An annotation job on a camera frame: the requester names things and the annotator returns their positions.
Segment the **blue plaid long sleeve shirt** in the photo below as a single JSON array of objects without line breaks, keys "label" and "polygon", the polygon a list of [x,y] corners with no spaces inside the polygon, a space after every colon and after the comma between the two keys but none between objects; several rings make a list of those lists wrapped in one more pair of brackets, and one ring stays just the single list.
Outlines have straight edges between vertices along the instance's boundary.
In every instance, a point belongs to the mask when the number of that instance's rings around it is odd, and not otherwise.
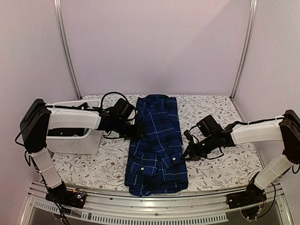
[{"label": "blue plaid long sleeve shirt", "polygon": [[187,189],[176,98],[152,94],[138,98],[136,107],[145,137],[130,142],[124,185],[139,197]]}]

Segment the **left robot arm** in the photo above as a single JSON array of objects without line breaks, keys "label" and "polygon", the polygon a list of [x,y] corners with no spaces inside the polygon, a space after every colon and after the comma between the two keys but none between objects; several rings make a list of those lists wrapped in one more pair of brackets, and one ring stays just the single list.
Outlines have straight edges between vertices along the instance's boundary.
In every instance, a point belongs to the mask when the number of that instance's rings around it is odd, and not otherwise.
[{"label": "left robot arm", "polygon": [[27,163],[35,165],[59,203],[66,203],[70,194],[64,189],[50,152],[91,154],[98,149],[102,132],[107,133],[107,139],[111,132],[127,140],[145,136],[142,124],[137,121],[137,108],[124,95],[108,108],[103,107],[103,102],[101,99],[47,104],[37,98],[20,122],[15,143],[25,148]]}]

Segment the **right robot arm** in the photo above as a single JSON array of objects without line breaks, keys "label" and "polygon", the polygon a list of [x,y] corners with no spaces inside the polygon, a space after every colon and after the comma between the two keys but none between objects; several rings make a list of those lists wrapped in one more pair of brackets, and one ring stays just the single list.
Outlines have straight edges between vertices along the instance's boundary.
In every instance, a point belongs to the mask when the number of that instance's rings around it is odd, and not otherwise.
[{"label": "right robot arm", "polygon": [[244,143],[283,142],[283,152],[259,171],[248,184],[247,191],[242,195],[246,204],[253,204],[260,198],[260,191],[300,163],[300,118],[294,110],[286,110],[283,115],[271,119],[235,121],[226,127],[221,127],[212,115],[208,115],[201,119],[196,127],[205,139],[195,143],[190,132],[186,130],[184,135],[189,142],[183,153],[183,160],[196,161],[207,158],[215,149],[235,147]]}]

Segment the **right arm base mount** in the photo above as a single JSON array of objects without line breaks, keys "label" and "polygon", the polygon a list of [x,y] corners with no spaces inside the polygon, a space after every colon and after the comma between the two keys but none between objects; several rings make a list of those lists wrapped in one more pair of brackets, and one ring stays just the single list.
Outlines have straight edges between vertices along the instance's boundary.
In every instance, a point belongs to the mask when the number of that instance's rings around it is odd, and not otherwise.
[{"label": "right arm base mount", "polygon": [[259,189],[255,185],[249,185],[246,187],[245,191],[228,194],[226,196],[226,204],[230,209],[256,204],[255,207],[241,210],[242,216],[248,220],[254,220],[259,217],[265,207],[266,200],[267,197],[264,190]]}]

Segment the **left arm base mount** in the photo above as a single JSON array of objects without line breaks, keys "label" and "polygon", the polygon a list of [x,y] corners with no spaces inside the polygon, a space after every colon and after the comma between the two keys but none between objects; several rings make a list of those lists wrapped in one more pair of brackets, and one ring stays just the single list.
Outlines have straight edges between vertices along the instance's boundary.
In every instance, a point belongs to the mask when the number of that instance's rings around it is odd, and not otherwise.
[{"label": "left arm base mount", "polygon": [[60,205],[83,209],[86,197],[86,191],[78,188],[67,190],[65,184],[61,184],[55,188],[48,188],[45,199]]}]

